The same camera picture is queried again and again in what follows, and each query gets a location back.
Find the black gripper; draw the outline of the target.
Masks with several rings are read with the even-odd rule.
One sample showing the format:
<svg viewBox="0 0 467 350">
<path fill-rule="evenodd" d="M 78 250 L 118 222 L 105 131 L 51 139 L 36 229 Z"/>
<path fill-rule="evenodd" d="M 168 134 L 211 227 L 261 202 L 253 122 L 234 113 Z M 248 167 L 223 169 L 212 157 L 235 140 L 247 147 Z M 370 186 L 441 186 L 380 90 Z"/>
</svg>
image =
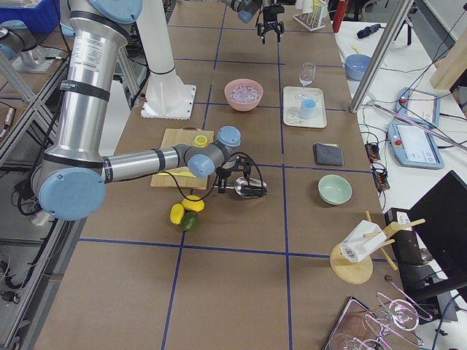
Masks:
<svg viewBox="0 0 467 350">
<path fill-rule="evenodd" d="M 265 36 L 269 31 L 277 34 L 277 41 L 281 41 L 284 34 L 284 23 L 278 21 L 278 15 L 284 12 L 282 5 L 270 5 L 263 8 L 263 23 L 257 24 L 257 32 L 261 43 L 265 44 Z"/>
<path fill-rule="evenodd" d="M 224 193 L 228 189 L 228 178 L 234 172 L 242 172 L 245 180 L 250 179 L 252 168 L 252 158 L 247 155 L 235 155 L 233 159 L 215 170 L 217 180 L 215 187 L 219 193 Z"/>
</svg>

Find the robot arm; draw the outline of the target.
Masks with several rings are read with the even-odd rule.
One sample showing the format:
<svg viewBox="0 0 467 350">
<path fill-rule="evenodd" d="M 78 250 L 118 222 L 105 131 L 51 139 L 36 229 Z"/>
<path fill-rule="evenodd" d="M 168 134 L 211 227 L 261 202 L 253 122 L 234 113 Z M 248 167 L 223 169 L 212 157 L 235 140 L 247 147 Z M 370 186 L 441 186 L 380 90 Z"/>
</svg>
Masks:
<svg viewBox="0 0 467 350">
<path fill-rule="evenodd" d="M 75 38 L 69 73 L 61 83 L 58 135 L 31 181 L 44 211 L 58 219 L 83 219 L 101 206 L 108 183 L 183 166 L 204 179 L 230 159 L 241 143 L 232 126 L 221 128 L 205 147 L 177 144 L 101 156 L 112 76 L 128 42 L 128 25 L 137 25 L 151 70 L 145 116 L 188 118 L 196 89 L 177 76 L 161 1 L 72 1 L 69 22 Z"/>
<path fill-rule="evenodd" d="M 257 35 L 261 38 L 262 43 L 266 43 L 266 34 L 270 31 L 277 35 L 277 41 L 280 42 L 285 27 L 282 21 L 278 21 L 278 15 L 283 14 L 285 8 L 279 1 L 222 0 L 221 2 L 236 12 L 243 23 L 249 23 L 256 14 L 262 15 L 263 21 L 260 22 L 257 18 L 255 24 Z"/>
</svg>

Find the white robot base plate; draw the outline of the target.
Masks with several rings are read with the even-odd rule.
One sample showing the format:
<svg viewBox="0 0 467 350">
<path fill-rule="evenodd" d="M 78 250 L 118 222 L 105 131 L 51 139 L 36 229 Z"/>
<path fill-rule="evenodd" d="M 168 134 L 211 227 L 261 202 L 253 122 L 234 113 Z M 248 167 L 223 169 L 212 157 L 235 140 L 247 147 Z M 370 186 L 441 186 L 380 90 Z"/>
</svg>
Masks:
<svg viewBox="0 0 467 350">
<path fill-rule="evenodd" d="M 141 110 L 144 118 L 189 120 L 196 96 L 195 85 L 166 87 L 163 82 L 149 82 Z"/>
</svg>

